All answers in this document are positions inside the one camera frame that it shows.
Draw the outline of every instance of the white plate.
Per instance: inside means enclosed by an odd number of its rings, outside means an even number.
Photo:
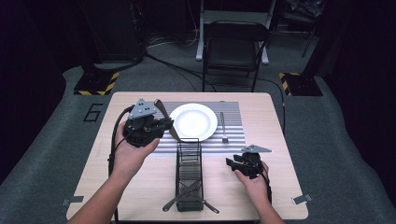
[[[198,138],[202,142],[212,136],[218,128],[218,117],[205,105],[181,105],[170,117],[174,120],[174,127],[180,138]]]

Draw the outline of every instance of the cable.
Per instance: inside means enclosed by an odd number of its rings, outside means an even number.
[[[181,72],[177,71],[177,69],[174,68],[174,70],[175,70],[177,73],[179,73],[181,76],[183,76],[183,77],[190,83],[190,85],[191,85],[192,88],[195,90],[195,92],[197,92],[197,89],[195,89],[194,85],[192,85],[192,83],[189,81],[188,78],[186,78],[183,74],[181,74]]]
[[[283,135],[285,135],[285,130],[286,130],[286,109],[285,109],[285,98],[283,97],[283,91],[282,91],[282,89],[279,87],[279,85],[277,85],[274,81],[271,81],[271,80],[266,79],[266,78],[259,78],[259,77],[258,77],[257,79],[258,79],[258,80],[261,80],[261,81],[270,82],[270,83],[276,85],[277,88],[279,89],[280,96],[281,96],[281,98],[282,98],[282,110],[283,110],[283,127],[282,127],[282,133],[283,133]]]
[[[187,68],[183,68],[183,67],[177,66],[177,65],[175,65],[175,64],[168,63],[168,62],[166,62],[166,61],[163,61],[163,60],[161,60],[161,59],[158,59],[158,58],[156,58],[156,57],[154,57],[154,56],[148,54],[147,52],[145,53],[145,55],[146,55],[148,58],[150,58],[150,59],[152,59],[152,60],[154,60],[154,61],[157,61],[157,62],[159,62],[159,63],[163,63],[163,64],[165,64],[166,66],[169,66],[169,67],[171,67],[171,68],[173,68],[173,69],[175,69],[175,70],[179,69],[179,70],[181,70],[181,71],[187,72],[187,73],[189,73],[189,74],[191,74],[191,75],[193,75],[193,76],[195,76],[195,77],[198,77],[200,80],[202,80],[202,77],[200,77],[199,75],[197,75],[197,74],[201,74],[201,73],[199,73],[199,72],[195,72],[195,71],[189,70],[189,69],[187,69]],[[205,83],[208,84],[208,85],[210,85],[210,86],[213,88],[214,91],[217,91],[216,88],[215,88],[211,83],[209,83],[208,81],[206,81]]]
[[[151,46],[151,45],[156,45],[157,42],[158,42],[158,43],[161,43],[161,41],[159,41],[159,40],[161,40],[161,39],[165,39],[165,37],[164,37],[164,36],[151,37],[151,39],[148,41],[148,45],[149,45],[149,46]]]
[[[134,105],[127,107],[126,109],[124,109],[122,111],[122,113],[119,115],[119,117],[117,118],[116,123],[114,124],[114,129],[113,129],[113,134],[111,136],[111,152],[110,155],[108,155],[108,176],[111,175],[111,173],[113,172],[113,167],[114,167],[114,160],[115,160],[115,153],[117,148],[119,147],[120,143],[122,141],[125,140],[126,136],[117,144],[116,147],[114,147],[115,142],[116,142],[116,133],[117,133],[117,129],[119,128],[120,125],[120,121],[122,119],[122,117],[126,114],[126,113],[131,113],[132,109],[134,108]],[[119,209],[116,208],[116,210],[114,211],[114,220],[115,223],[119,223]]]
[[[168,41],[168,42],[162,42],[162,43],[158,43],[158,44],[151,44],[151,45],[149,45],[148,47],[147,47],[147,49],[151,49],[151,48],[154,48],[154,47],[157,47],[157,46],[160,46],[160,45],[164,45],[164,44],[175,44],[175,43],[179,43],[178,41]]]
[[[267,174],[267,177],[265,177],[262,174],[262,171],[260,170],[260,165],[259,164],[255,164],[254,161],[252,161],[250,158],[248,157],[244,157],[245,160],[248,160],[254,168],[256,168],[257,172],[262,176],[262,178],[264,178],[264,181],[267,185],[267,196],[268,196],[268,200],[270,201],[270,203],[272,203],[272,191],[271,191],[271,186],[270,186],[270,176],[268,175],[268,171],[265,170],[264,166],[262,165],[262,169],[265,171],[265,173]]]
[[[116,72],[120,72],[120,71],[123,71],[128,68],[134,67],[135,65],[141,63],[142,61],[143,61],[143,59],[138,59],[138,60],[134,61],[133,63],[127,64],[124,66],[120,66],[120,67],[116,67],[116,68],[98,68],[96,66],[95,66],[95,68],[99,69],[101,71],[105,71],[105,72],[116,73]]]

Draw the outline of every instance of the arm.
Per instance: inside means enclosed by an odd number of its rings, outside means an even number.
[[[267,164],[262,162],[262,165],[264,166],[264,169],[268,171]],[[267,172],[264,171],[262,174],[268,177]],[[267,185],[265,184],[264,178],[258,176],[257,178],[249,179],[238,170],[235,170],[235,175],[246,187],[247,195],[256,208],[261,224],[284,223],[268,200]]]
[[[123,139],[124,125],[122,123],[117,129],[116,144]],[[111,176],[68,223],[109,223],[125,188],[159,143],[160,139],[156,138],[145,147],[134,147],[122,141],[116,150]]]

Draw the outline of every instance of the gray carpet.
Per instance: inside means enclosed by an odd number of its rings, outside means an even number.
[[[276,35],[268,49],[270,64],[261,67],[260,78],[280,85],[279,72],[302,72],[315,43],[305,58],[301,58],[304,44],[301,36]],[[149,54],[159,59],[201,71],[202,64],[194,59],[195,51],[196,43],[188,48],[164,44],[148,49]],[[81,75],[79,67],[64,73],[67,82],[64,98],[1,185],[1,223],[66,222],[67,207],[60,203],[74,194],[112,93],[201,90],[199,78],[187,73],[182,76],[148,58],[120,72],[115,88],[107,96],[74,95],[73,88]],[[380,180],[361,159],[347,135],[339,105],[326,83],[320,77],[316,81],[322,97],[285,96],[285,138],[303,193],[314,198],[307,204],[308,219],[288,220],[288,223],[396,223],[395,208]],[[216,86],[216,89],[249,91],[249,88],[230,86]],[[283,126],[278,87],[260,80],[256,91],[271,94]],[[92,104],[103,104],[95,108],[101,111],[99,119],[84,122]]]

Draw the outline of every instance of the metal bracket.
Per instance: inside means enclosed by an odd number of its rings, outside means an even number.
[[[157,113],[157,109],[140,98],[134,105],[128,119],[138,119],[155,113]]]
[[[294,204],[308,203],[308,202],[311,202],[312,200],[313,200],[313,198],[311,197],[310,194],[302,195],[302,196],[299,196],[299,197],[297,197],[297,198],[292,198],[292,199],[291,199],[291,201],[292,201]]]
[[[82,200],[84,199],[84,196],[73,196],[70,199],[64,199],[62,201],[61,206],[68,206],[70,203],[82,203]]]
[[[249,147],[243,147],[241,149],[243,152],[272,152],[271,149],[265,148],[265,147],[258,147],[255,145],[250,145]]]

